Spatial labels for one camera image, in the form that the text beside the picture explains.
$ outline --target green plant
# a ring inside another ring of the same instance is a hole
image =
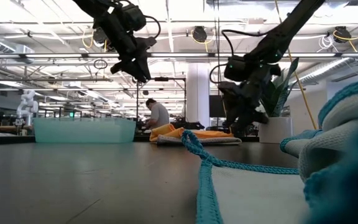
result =
[[[299,58],[292,61],[288,74],[284,77],[284,71],[282,70],[281,76],[277,77],[274,81],[267,83],[266,89],[262,93],[260,98],[261,104],[264,106],[268,117],[279,117],[281,111],[287,101],[288,96],[291,93],[292,88],[296,83],[289,87],[289,81],[292,73],[298,68]]]

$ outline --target translucent plastic bin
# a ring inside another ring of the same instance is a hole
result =
[[[35,118],[35,141],[41,143],[126,143],[135,121],[122,118]]]

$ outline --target table surface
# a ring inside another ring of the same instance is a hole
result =
[[[210,146],[219,159],[296,167],[278,144]],[[183,146],[0,145],[0,223],[195,223],[201,160]]]

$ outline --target person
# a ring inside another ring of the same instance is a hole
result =
[[[150,98],[146,101],[146,106],[152,112],[146,128],[154,129],[169,124],[168,110],[161,103]]]

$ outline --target orange cloth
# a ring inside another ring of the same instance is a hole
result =
[[[160,134],[180,139],[184,130],[184,128],[175,129],[172,124],[166,124],[159,128],[152,129],[150,142],[156,142]],[[193,133],[200,139],[233,137],[232,134],[226,134],[221,131],[193,131]]]

